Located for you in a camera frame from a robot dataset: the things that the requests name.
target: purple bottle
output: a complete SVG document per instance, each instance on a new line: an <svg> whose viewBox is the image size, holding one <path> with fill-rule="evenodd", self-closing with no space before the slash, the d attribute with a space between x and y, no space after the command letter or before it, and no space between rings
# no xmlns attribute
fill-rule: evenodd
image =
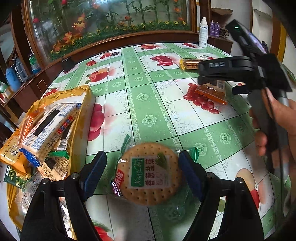
<svg viewBox="0 0 296 241"><path fill-rule="evenodd" d="M213 20L210 22L210 35L214 36L215 35L215 23L213 22Z"/></svg>
<svg viewBox="0 0 296 241"><path fill-rule="evenodd" d="M214 30L214 36L219 37L220 33L220 24L218 22L215 23L215 30Z"/></svg>

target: human hand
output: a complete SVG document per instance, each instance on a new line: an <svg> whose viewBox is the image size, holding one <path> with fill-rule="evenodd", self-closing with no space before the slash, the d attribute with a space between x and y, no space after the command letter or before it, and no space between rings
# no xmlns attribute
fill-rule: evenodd
<svg viewBox="0 0 296 241"><path fill-rule="evenodd" d="M289 99L289 107L278 102L272 95L271 91L266 88L268 98L270 100L271 107L274 112L275 121L288 132L289 147L283 148L282 160L283 163L289 163L289 176L291 179L291 199L292 201L296 197L296 188L293 191L293 187L296 186L296 102ZM271 117L271 111L269 103L264 90L261 90L262 99L267 109L269 116ZM255 129L260 128L258 120L256 119L252 108L249 110L250 117L253 117L252 125ZM261 131L255 133L255 144L257 152L260 156L266 154L267 136ZM275 150L271 153L273 166L279 167L279 152Z"/></svg>

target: blue jug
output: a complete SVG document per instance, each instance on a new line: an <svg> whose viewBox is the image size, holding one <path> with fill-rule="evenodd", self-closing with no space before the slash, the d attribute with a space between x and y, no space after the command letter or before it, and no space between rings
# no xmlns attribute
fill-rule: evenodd
<svg viewBox="0 0 296 241"><path fill-rule="evenodd" d="M21 87L21 83L13 68L6 69L6 79L7 83L10 85L11 89L14 92L16 92Z"/></svg>

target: glass panel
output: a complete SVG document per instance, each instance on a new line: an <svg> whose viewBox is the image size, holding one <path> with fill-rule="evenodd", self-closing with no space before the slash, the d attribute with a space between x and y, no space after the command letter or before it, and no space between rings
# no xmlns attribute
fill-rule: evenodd
<svg viewBox="0 0 296 241"><path fill-rule="evenodd" d="M148 30L189 30L186 0L27 0L44 59L110 37Z"/></svg>

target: bottle cap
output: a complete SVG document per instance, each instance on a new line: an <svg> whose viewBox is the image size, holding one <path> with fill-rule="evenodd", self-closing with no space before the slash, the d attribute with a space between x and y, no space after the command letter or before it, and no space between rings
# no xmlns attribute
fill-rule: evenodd
<svg viewBox="0 0 296 241"><path fill-rule="evenodd" d="M202 17L202 24L205 24L205 25L207 24L205 17Z"/></svg>

